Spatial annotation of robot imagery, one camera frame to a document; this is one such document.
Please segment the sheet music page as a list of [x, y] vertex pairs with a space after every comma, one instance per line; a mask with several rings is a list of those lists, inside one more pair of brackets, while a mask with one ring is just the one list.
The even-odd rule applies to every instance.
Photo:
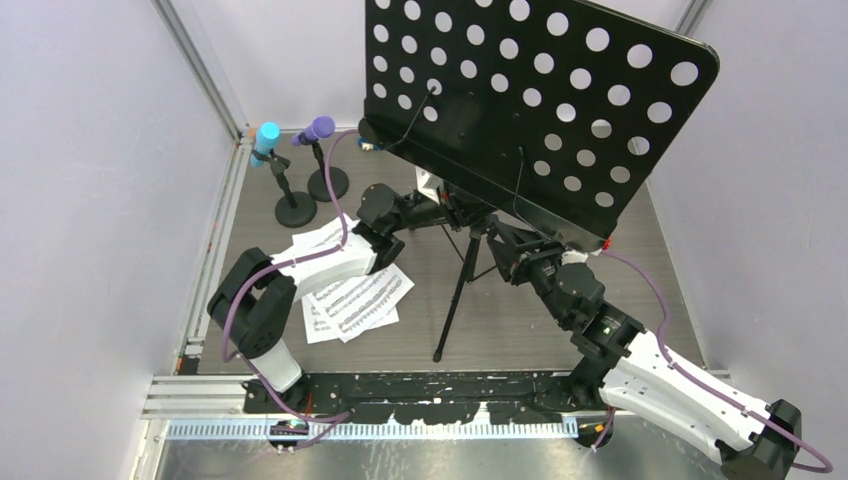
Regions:
[[374, 321], [367, 327], [357, 327], [352, 333], [341, 333], [339, 329], [328, 323], [327, 315], [317, 308], [315, 302], [309, 296], [304, 297], [301, 300], [301, 305], [304, 316], [306, 341], [308, 344], [331, 340], [340, 340], [347, 343], [359, 337], [365, 331], [375, 330], [400, 321], [397, 309], [392, 308], [384, 317], [378, 321]]
[[368, 276], [349, 278], [308, 294], [328, 323], [341, 333], [352, 333], [380, 320], [414, 287], [394, 264]]

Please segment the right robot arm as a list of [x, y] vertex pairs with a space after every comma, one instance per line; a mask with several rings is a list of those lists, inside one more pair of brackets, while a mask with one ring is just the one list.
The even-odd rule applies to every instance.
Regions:
[[660, 347], [656, 333], [605, 300], [583, 256], [500, 221], [487, 244], [503, 280], [529, 284], [583, 358], [568, 379], [574, 403], [629, 411], [719, 464], [728, 479], [784, 479], [799, 448], [801, 412], [766, 402]]

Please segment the blue toy microphone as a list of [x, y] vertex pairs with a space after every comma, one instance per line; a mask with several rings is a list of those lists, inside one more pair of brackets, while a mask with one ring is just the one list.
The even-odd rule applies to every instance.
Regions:
[[250, 164], [259, 168], [265, 164], [264, 159], [276, 148], [281, 131], [275, 122], [264, 122], [254, 132], [254, 145]]

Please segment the black microphone stand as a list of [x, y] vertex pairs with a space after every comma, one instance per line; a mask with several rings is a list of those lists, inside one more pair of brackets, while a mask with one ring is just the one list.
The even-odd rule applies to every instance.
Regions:
[[310, 223], [316, 213], [316, 201], [306, 192], [293, 191], [286, 177], [286, 170], [291, 161], [270, 150], [261, 153], [257, 149], [252, 151], [254, 157], [270, 166], [273, 177], [282, 191], [282, 197], [277, 201], [274, 215], [277, 222], [287, 228], [299, 228]]

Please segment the black music stand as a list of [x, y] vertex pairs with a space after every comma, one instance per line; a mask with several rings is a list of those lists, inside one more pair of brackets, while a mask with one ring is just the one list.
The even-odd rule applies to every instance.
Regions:
[[362, 137], [493, 220], [600, 249], [714, 83], [709, 45], [585, 1], [369, 1]]

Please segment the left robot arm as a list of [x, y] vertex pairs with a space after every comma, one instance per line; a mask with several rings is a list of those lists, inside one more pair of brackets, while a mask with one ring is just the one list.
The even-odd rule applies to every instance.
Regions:
[[206, 311], [269, 386], [280, 412], [298, 412], [307, 398], [302, 369], [283, 341], [292, 305], [333, 283], [373, 274], [404, 248], [396, 232], [449, 225], [470, 227], [494, 207], [462, 189], [444, 187], [435, 198], [419, 191], [401, 195], [378, 183], [368, 187], [357, 220], [327, 247], [273, 259], [257, 247], [244, 251], [211, 295]]

